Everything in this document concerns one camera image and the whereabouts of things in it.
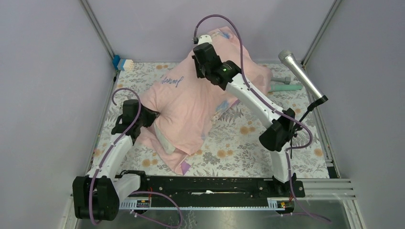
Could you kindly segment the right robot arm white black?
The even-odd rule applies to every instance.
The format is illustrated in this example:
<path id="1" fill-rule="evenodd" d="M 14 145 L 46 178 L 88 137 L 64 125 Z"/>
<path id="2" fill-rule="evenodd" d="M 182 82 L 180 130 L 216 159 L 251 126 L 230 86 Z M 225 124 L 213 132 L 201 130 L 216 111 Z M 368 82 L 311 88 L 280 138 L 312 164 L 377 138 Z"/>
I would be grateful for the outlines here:
<path id="1" fill-rule="evenodd" d="M 282 197 L 287 196 L 293 190 L 294 183 L 286 149 L 291 139 L 295 113 L 269 100 L 247 80 L 236 63 L 231 60 L 222 62 L 212 44 L 198 44 L 192 51 L 197 76 L 235 96 L 257 116 L 266 129 L 259 141 L 270 151 L 274 190 Z"/>

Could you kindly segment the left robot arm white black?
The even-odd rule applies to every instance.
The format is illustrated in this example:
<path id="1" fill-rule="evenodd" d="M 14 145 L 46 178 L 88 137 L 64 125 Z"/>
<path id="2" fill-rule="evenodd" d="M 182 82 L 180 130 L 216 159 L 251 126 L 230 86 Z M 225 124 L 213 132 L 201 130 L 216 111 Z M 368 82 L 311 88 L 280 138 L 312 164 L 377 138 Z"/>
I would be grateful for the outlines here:
<path id="1" fill-rule="evenodd" d="M 83 177 L 73 181 L 75 216 L 78 219 L 112 221 L 120 204 L 131 193 L 143 196 L 148 191 L 147 181 L 139 175 L 123 175 L 118 181 L 114 178 L 120 163 L 133 147 L 143 127 L 150 127 L 159 112 L 145 107 L 139 100 L 125 100 L 122 114 L 118 116 L 111 130 L 109 148 L 101 160 Z"/>

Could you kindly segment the white pillow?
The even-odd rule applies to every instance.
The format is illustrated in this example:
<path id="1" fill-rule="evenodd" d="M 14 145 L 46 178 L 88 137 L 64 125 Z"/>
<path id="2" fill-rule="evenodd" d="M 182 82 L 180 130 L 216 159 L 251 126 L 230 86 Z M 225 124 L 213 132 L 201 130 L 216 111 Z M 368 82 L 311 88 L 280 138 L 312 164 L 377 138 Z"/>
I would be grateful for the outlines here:
<path id="1" fill-rule="evenodd" d="M 165 137 L 165 135 L 159 130 L 156 122 L 153 123 L 154 131 L 155 131 L 155 136 L 158 139 L 161 147 L 163 148 L 164 152 L 168 155 L 171 155 L 174 153 L 176 147 L 174 147 L 169 140 Z"/>

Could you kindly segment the pink purple pillowcase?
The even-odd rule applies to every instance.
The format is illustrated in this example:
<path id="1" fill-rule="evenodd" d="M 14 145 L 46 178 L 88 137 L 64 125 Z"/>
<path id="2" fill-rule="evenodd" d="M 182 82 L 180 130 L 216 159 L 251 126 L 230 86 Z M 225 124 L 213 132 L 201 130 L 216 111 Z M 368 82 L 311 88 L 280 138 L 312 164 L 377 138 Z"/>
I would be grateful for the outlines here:
<path id="1" fill-rule="evenodd" d="M 209 32 L 216 53 L 222 61 L 231 60 L 244 68 L 247 79 L 262 93 L 270 89 L 271 70 L 251 59 L 247 49 L 228 27 Z M 173 154 L 164 152 L 155 136 L 153 124 L 141 129 L 138 141 L 157 152 L 171 171 L 184 175 L 185 162 L 203 145 L 215 121 L 235 102 L 236 97 L 196 75 L 194 60 L 188 55 L 140 96 L 141 103 L 160 112 L 159 130 L 176 147 Z"/>

